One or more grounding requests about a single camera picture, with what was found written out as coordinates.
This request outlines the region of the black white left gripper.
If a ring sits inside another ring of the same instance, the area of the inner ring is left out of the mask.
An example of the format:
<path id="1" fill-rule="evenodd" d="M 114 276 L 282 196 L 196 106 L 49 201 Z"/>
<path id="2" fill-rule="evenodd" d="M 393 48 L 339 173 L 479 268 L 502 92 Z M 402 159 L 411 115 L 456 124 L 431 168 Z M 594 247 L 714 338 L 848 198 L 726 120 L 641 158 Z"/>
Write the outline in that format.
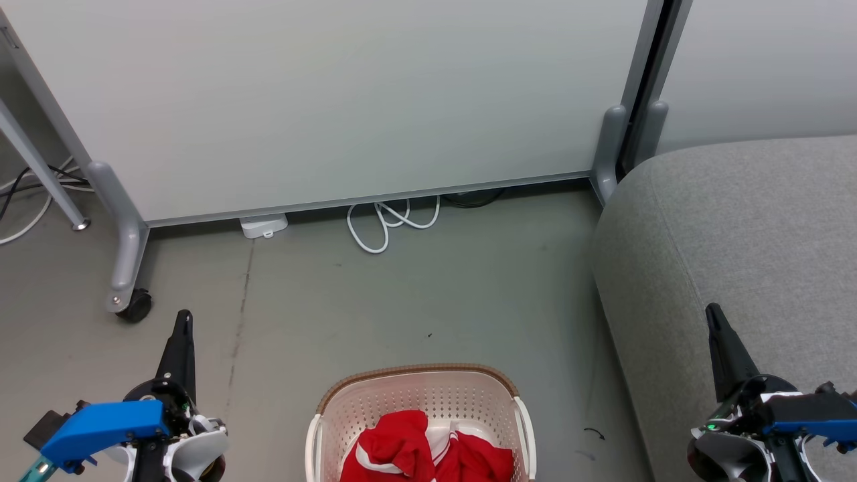
<path id="1" fill-rule="evenodd" d="M 125 442 L 126 481 L 220 481 L 226 472 L 228 430 L 219 418 L 196 408 L 193 315 L 180 309 L 166 341 L 156 378 L 125 396 L 125 402 L 162 403 L 165 430 Z"/>

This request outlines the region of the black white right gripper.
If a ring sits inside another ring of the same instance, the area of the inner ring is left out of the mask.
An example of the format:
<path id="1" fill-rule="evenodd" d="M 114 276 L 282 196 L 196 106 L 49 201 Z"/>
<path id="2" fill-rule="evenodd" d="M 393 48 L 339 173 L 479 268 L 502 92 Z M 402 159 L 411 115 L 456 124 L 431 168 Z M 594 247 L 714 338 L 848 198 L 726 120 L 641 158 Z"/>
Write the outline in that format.
<path id="1" fill-rule="evenodd" d="M 781 481 L 775 454 L 751 415 L 763 394 L 796 394 L 779 376 L 760 375 L 719 304 L 705 308 L 717 409 L 691 430 L 688 464 L 704 481 Z"/>

